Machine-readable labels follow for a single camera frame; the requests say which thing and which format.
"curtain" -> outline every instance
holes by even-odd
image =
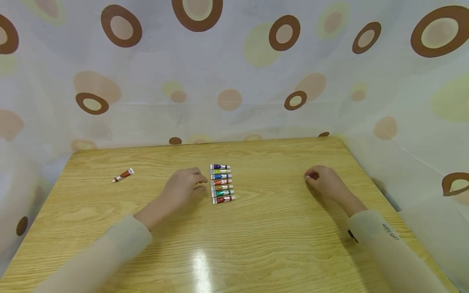
[[[469,292],[468,7],[1,1],[3,270],[75,151],[330,135]]]

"finger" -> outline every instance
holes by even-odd
[[[200,172],[200,169],[198,167],[193,167],[193,168],[189,168],[189,169],[186,169],[190,174],[202,174]]]
[[[202,174],[191,175],[191,178],[192,178],[194,184],[201,183],[201,182],[204,182],[204,183],[208,182],[208,179],[205,176],[203,176]]]
[[[306,176],[305,180],[310,186],[313,186],[313,187],[315,187],[316,184],[318,183],[315,179],[312,179],[310,176]]]
[[[194,188],[194,192],[192,194],[194,196],[197,196],[197,195],[204,193],[205,191],[207,191],[207,188],[205,186],[200,185]]]
[[[311,176],[314,173],[321,174],[321,172],[326,168],[327,167],[323,166],[323,165],[316,165],[316,166],[313,166],[313,167],[309,168],[308,170],[306,170],[304,175],[305,176]]]

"brown circle pattern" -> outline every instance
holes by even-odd
[[[456,36],[446,45],[439,48],[428,48],[422,43],[425,28],[440,18],[452,18],[457,21],[459,29]],[[410,37],[410,44],[415,53],[427,58],[434,58],[451,53],[469,39],[469,9],[462,6],[445,6],[433,10],[417,24]]]
[[[466,180],[469,182],[469,173],[456,172],[446,175],[441,181],[441,187],[443,188],[443,196],[453,196],[463,193],[469,190],[469,185],[459,190],[451,191],[451,185],[456,180]]]
[[[301,102],[298,104],[298,105],[295,105],[295,106],[292,106],[290,105],[290,101],[296,97],[296,96],[300,96],[301,97]],[[304,104],[306,103],[306,93],[302,90],[297,90],[296,92],[294,93],[291,93],[287,99],[285,100],[285,109],[289,110],[289,111],[293,111],[293,110],[297,110],[299,109],[301,106],[303,106]]]
[[[114,16],[120,16],[130,23],[133,29],[133,34],[130,38],[124,40],[114,34],[111,27],[111,20]],[[135,46],[142,38],[142,26],[135,15],[124,7],[116,4],[109,5],[103,9],[101,12],[101,26],[109,40],[113,42],[114,45],[122,48]]]
[[[0,54],[11,54],[18,49],[20,39],[15,26],[0,14],[0,27],[7,33],[7,41],[0,45]]]
[[[188,30],[200,32],[211,29],[220,19],[223,10],[223,0],[212,1],[212,11],[204,20],[197,21],[187,15],[182,0],[172,0],[174,14],[179,22]]]
[[[362,35],[369,30],[374,31],[375,33],[373,36],[373,39],[365,47],[360,47],[358,45],[358,41],[360,40]],[[372,23],[365,25],[365,27],[362,28],[362,30],[358,33],[355,40],[353,41],[353,45],[352,45],[353,53],[362,54],[368,51],[371,47],[373,47],[376,41],[378,41],[380,34],[381,34],[381,24],[379,22],[372,22]]]
[[[169,139],[169,144],[181,144],[182,143],[182,139],[181,138],[178,138],[178,137],[171,137]]]
[[[28,228],[28,217],[22,217],[16,225],[16,235],[21,236],[26,232]]]
[[[109,110],[109,104],[108,102],[106,102],[106,100],[88,92],[78,93],[75,99],[76,99],[76,103],[80,106],[80,108],[89,114],[100,115],[100,114],[106,113],[106,111]],[[101,104],[101,108],[99,108],[98,110],[92,110],[88,108],[84,103],[86,99],[95,100],[96,102]]]
[[[277,40],[277,32],[283,25],[289,25],[292,28],[292,36],[286,43],[279,43]],[[300,22],[293,15],[284,15],[277,19],[269,32],[269,43],[272,49],[276,51],[286,51],[293,47],[300,36]]]

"red paint tube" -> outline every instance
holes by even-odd
[[[224,197],[215,197],[213,198],[213,204],[218,204],[218,203],[227,203],[231,202],[236,199],[236,196],[224,196]]]
[[[121,175],[117,176],[116,178],[113,179],[113,182],[119,182],[121,181],[122,179],[126,178],[126,177],[129,177],[130,175],[132,175],[134,172],[134,169],[130,168],[128,169],[127,171],[125,171],[124,173],[122,173]]]
[[[232,179],[220,179],[220,180],[212,180],[211,185],[222,185],[222,184],[228,184],[233,182]]]

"black logo on sleeve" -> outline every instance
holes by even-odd
[[[399,240],[399,237],[397,237],[396,234],[394,234],[386,224],[383,224],[383,227],[384,227],[384,231],[386,231],[386,233],[388,233],[394,239]]]

